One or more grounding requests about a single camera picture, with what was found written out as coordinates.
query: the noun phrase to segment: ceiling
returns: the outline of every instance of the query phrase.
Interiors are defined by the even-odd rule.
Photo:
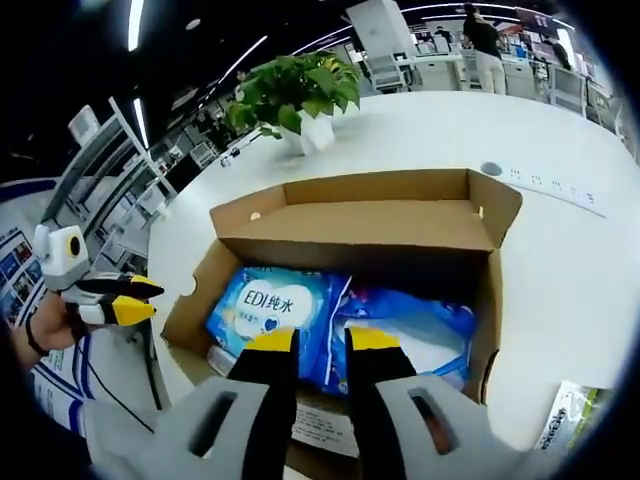
[[[133,125],[132,100],[141,99],[153,144],[173,119],[194,111],[209,91],[207,85],[261,37],[268,35],[238,68],[289,54],[348,25],[344,9],[360,2],[146,0],[139,47],[133,52],[127,48],[131,0],[38,3],[38,15],[33,15],[30,2],[16,6],[23,10],[15,14],[20,29],[5,40],[11,68],[5,89],[9,128],[2,154],[12,169],[2,169],[0,181],[59,175],[77,149],[67,124],[87,104],[105,120],[110,96]],[[400,8],[437,3],[443,0],[398,0]],[[493,3],[554,11],[549,0]],[[418,23],[421,16],[424,12],[417,11],[407,19]],[[200,25],[187,31],[186,25],[196,18]],[[232,89],[234,81],[229,75],[216,93]],[[172,111],[174,101],[192,88],[199,89],[194,98]]]

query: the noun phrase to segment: cardboard box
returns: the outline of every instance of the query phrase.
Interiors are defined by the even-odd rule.
[[[205,322],[240,266],[359,275],[473,309],[478,330],[464,393],[484,403],[500,346],[499,248],[521,204],[517,191],[481,173],[411,170],[287,183],[218,206],[211,210],[218,240],[194,272],[194,293],[176,302],[163,337],[198,384],[214,375],[206,362],[212,339]],[[307,393],[298,400],[336,408]],[[312,478],[357,471],[349,459],[299,442],[292,442],[288,464]]]

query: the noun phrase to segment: white desk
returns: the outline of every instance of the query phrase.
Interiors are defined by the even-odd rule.
[[[460,89],[458,69],[462,64],[462,60],[462,55],[455,53],[423,55],[396,60],[396,65],[399,67],[408,66],[420,75],[422,85],[413,86],[412,89],[414,91],[446,91]]]
[[[420,55],[418,57],[401,58],[396,60],[399,67],[412,66],[418,63],[442,63],[442,62],[461,62],[462,55],[457,53],[449,53],[444,55]]]
[[[152,225],[153,335],[172,401],[192,388],[159,334],[173,302],[215,238],[211,207],[281,182],[412,168],[478,169],[487,161],[570,181],[606,201],[607,219],[522,191],[502,248],[502,346],[488,385],[494,432],[516,448],[537,439],[559,383],[611,387],[626,359],[640,298],[640,170],[623,144],[586,119],[542,103],[475,92],[418,92],[362,99],[338,118],[337,142],[287,158],[284,141],[260,138],[230,168],[213,164]]]

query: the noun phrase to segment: blue tissue package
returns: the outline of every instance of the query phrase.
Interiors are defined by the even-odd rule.
[[[234,357],[276,328],[300,330],[299,378],[329,378],[329,326],[350,278],[278,267],[238,270],[207,320],[207,330]]]
[[[323,387],[327,393],[348,393],[345,328],[350,326],[378,328],[397,337],[419,375],[439,375],[459,390],[468,380],[476,328],[469,308],[384,288],[352,286],[330,326],[331,372]]]

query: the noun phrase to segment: power outlet strip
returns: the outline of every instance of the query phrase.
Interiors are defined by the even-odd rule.
[[[493,162],[483,163],[480,171],[512,187],[547,195],[588,210],[602,218],[607,218],[594,195],[586,190],[558,180],[547,179],[542,175],[525,172],[519,168],[506,167]]]

